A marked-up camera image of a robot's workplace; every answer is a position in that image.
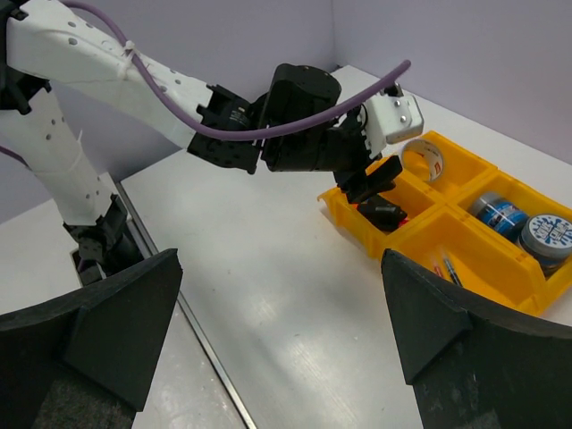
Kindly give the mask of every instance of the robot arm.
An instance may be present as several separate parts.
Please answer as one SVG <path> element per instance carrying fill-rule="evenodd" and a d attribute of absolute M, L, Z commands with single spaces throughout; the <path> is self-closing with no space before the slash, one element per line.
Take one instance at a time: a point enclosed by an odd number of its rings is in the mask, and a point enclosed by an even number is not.
<path fill-rule="evenodd" d="M 349 112 L 341 124 L 330 120 L 249 142 L 212 139 L 197 134 L 165 107 L 132 66 L 133 46 L 122 46 L 65 5 L 54 0 L 4 0 L 0 31 L 5 33 L 5 50 L 0 51 L 0 130 L 51 192 L 64 226 L 80 244 L 81 257 L 115 265 L 111 272 L 136 262 L 129 258 L 132 245 L 123 234 L 126 211 L 98 181 L 49 80 L 138 118 L 191 154 L 221 167 L 253 173 L 261 156 L 272 171 L 334 172 L 351 202 L 385 190 L 399 173 L 400 165 L 386 163 L 389 168 L 381 174 L 366 176 L 365 169 L 381 157 L 385 145 L 423 129 L 415 99 L 393 86 L 367 101 L 365 108 Z M 218 130 L 265 129 L 297 121 L 332 107 L 341 92 L 329 73 L 284 64 L 268 94 L 250 104 L 224 88 L 137 55 L 161 91 L 185 114 Z"/>

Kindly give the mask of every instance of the purple wall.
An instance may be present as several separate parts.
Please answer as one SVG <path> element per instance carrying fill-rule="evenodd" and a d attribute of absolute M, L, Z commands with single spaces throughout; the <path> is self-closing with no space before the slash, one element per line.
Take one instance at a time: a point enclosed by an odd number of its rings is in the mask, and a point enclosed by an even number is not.
<path fill-rule="evenodd" d="M 569 1 L 333 4 L 340 65 L 382 75 L 409 58 L 407 89 L 572 163 Z"/>
<path fill-rule="evenodd" d="M 268 89 L 279 63 L 334 66 L 332 0 L 90 2 L 146 55 L 250 99 Z M 83 129 L 84 148 L 100 172 L 120 180 L 178 149 L 106 105 L 57 85 L 55 90 L 71 127 Z M 29 172 L 2 156 L 0 182 L 0 223 L 49 198 Z"/>

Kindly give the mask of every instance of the tabletop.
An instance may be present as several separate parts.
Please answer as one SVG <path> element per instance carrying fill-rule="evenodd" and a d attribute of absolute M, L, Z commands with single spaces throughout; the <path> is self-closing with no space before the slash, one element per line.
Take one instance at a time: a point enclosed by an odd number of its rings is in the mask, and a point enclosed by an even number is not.
<path fill-rule="evenodd" d="M 353 67 L 334 75 L 341 99 L 375 81 Z M 556 186 L 572 165 L 418 102 L 426 130 L 572 206 Z M 179 249 L 181 291 L 257 426 L 421 427 L 379 264 L 316 201 L 333 185 L 329 173 L 248 176 L 182 151 L 122 182 L 156 246 Z M 572 296 L 547 317 L 572 324 Z"/>
<path fill-rule="evenodd" d="M 102 181 L 113 187 L 109 175 Z M 0 314 L 40 304 L 80 287 L 53 200 L 0 224 Z M 177 305 L 145 410 L 134 428 L 242 427 L 240 416 Z"/>

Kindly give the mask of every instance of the purple cable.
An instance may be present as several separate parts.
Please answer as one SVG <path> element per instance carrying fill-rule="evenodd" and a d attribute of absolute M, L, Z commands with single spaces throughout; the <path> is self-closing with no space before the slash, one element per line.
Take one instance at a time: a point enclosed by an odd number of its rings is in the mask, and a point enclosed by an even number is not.
<path fill-rule="evenodd" d="M 122 30 L 119 26 L 104 12 L 97 9 L 95 6 L 91 4 L 84 4 L 82 2 L 77 2 L 74 0 L 66 0 L 62 1 L 62 4 L 65 6 L 72 8 L 72 9 L 80 9 L 82 11 L 89 12 L 95 15 L 99 20 L 101 20 L 109 29 L 113 32 L 117 40 L 120 44 L 125 46 L 128 39 L 123 34 Z M 265 128 L 262 130 L 247 130 L 247 131 L 224 131 L 224 130 L 216 130 L 214 128 L 206 127 L 205 125 L 201 124 L 194 120 L 189 114 L 187 114 L 184 110 L 182 110 L 179 105 L 177 105 L 174 101 L 172 101 L 156 84 L 153 76 L 147 70 L 147 67 L 138 55 L 134 55 L 132 58 L 133 65 L 137 68 L 143 80 L 148 84 L 154 94 L 159 98 L 161 103 L 169 109 L 169 111 L 174 114 L 177 118 L 179 118 L 183 123 L 188 125 L 191 129 L 195 130 L 196 132 L 210 137 L 211 139 L 218 139 L 218 140 L 227 140 L 227 141 L 250 141 L 250 140 L 260 140 L 260 139 L 272 139 L 274 137 L 285 136 L 288 134 L 293 134 L 295 132 L 299 132 L 302 130 L 307 130 L 308 128 L 315 127 L 324 122 L 328 122 L 334 118 L 342 116 L 343 114 L 347 113 L 351 109 L 358 107 L 365 103 L 365 101 L 371 97 L 373 97 L 378 92 L 382 91 L 384 88 L 387 88 L 395 83 L 397 78 L 401 76 L 407 69 L 411 66 L 411 62 L 409 60 L 404 61 L 400 65 L 398 65 L 395 69 L 390 71 L 387 75 L 382 77 L 378 80 L 374 85 L 371 87 L 363 90 L 356 96 L 346 100 L 335 107 L 332 107 L 328 110 L 324 110 L 319 114 L 315 114 L 313 116 L 308 116 L 299 121 L 290 122 L 284 125 L 279 125 L 277 127 L 272 128 Z"/>
<path fill-rule="evenodd" d="M 12 159 L 15 159 L 19 163 L 24 164 L 27 168 L 29 168 L 28 163 L 24 160 L 24 158 L 22 158 L 17 153 L 10 150 L 9 148 L 4 147 L 4 146 L 0 146 L 0 153 L 9 156 Z"/>

